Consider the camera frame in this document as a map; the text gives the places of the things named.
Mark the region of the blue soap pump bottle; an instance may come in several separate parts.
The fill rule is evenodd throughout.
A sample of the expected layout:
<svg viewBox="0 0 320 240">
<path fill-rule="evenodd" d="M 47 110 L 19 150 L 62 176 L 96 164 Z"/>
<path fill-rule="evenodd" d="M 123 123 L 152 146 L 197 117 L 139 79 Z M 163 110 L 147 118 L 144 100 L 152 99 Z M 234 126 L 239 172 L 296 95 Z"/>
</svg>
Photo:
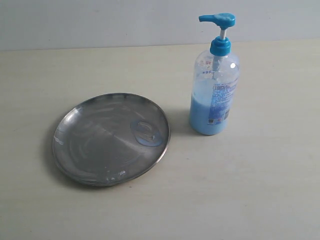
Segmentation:
<svg viewBox="0 0 320 240">
<path fill-rule="evenodd" d="M 228 122 L 234 93 L 240 76 L 238 57 L 231 53 L 227 29 L 236 23 L 231 13 L 199 16 L 200 22 L 210 22 L 220 28 L 194 63 L 189 124 L 198 133 L 212 136 L 222 132 Z"/>
</svg>

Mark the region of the blue soap blob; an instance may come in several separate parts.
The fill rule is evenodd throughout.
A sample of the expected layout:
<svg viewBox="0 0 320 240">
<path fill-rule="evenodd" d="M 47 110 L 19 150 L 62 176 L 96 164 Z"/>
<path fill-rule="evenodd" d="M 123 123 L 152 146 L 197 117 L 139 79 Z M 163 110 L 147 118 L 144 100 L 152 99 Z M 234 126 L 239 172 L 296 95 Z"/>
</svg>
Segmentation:
<svg viewBox="0 0 320 240">
<path fill-rule="evenodd" d="M 134 120 L 130 123 L 130 129 L 136 141 L 145 147 L 158 147 L 163 143 L 163 137 L 154 124 Z"/>
</svg>

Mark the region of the round steel plate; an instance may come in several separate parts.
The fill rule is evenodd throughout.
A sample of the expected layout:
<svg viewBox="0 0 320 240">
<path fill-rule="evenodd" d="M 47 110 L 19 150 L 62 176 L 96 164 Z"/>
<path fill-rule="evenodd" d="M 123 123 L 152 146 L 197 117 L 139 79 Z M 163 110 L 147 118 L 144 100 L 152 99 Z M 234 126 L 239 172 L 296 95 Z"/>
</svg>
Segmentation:
<svg viewBox="0 0 320 240">
<path fill-rule="evenodd" d="M 163 142 L 139 144 L 130 123 L 155 125 Z M 171 129 L 165 112 L 150 99 L 132 93 L 95 96 L 71 109 L 57 125 L 52 153 L 57 168 L 71 180 L 110 187 L 140 177 L 165 155 Z"/>
</svg>

